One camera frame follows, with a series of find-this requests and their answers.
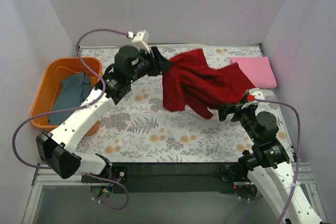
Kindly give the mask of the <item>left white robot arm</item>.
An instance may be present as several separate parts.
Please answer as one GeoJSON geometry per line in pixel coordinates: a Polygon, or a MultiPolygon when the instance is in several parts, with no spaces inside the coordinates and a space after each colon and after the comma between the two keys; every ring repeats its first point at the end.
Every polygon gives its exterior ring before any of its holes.
{"type": "Polygon", "coordinates": [[[130,92],[131,84],[141,77],[167,73],[173,64],[164,58],[157,47],[149,52],[133,46],[123,46],[103,76],[92,89],[84,108],[75,111],[50,133],[36,138],[38,152],[44,161],[61,178],[75,173],[90,173],[100,182],[112,176],[112,163],[100,154],[79,153],[76,148],[85,134],[100,118],[130,92]]]}

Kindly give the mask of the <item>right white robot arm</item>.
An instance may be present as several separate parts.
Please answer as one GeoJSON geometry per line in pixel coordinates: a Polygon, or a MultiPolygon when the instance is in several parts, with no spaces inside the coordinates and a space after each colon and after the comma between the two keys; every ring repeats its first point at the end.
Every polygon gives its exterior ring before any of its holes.
{"type": "Polygon", "coordinates": [[[232,114],[253,141],[238,160],[242,180],[256,185],[271,207],[277,223],[322,223],[297,181],[299,168],[293,168],[283,145],[277,139],[276,117],[267,111],[256,112],[257,104],[225,104],[218,107],[219,120],[232,114]]]}

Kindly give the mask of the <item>red t shirt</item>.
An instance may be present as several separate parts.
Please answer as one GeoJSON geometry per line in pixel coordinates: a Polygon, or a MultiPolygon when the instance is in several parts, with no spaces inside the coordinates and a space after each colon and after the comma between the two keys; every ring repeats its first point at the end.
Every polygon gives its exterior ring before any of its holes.
{"type": "Polygon", "coordinates": [[[220,104],[237,103],[255,86],[237,63],[211,68],[203,50],[195,49],[170,59],[172,68],[163,75],[163,107],[171,112],[189,106],[204,119],[211,119],[220,104]]]}

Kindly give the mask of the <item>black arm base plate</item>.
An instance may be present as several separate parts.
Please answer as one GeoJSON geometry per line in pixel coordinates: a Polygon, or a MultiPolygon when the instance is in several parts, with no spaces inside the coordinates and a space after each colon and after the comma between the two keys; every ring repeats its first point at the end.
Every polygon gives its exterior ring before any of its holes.
{"type": "Polygon", "coordinates": [[[110,179],[130,193],[218,192],[253,199],[257,187],[237,163],[114,163],[110,179]]]}

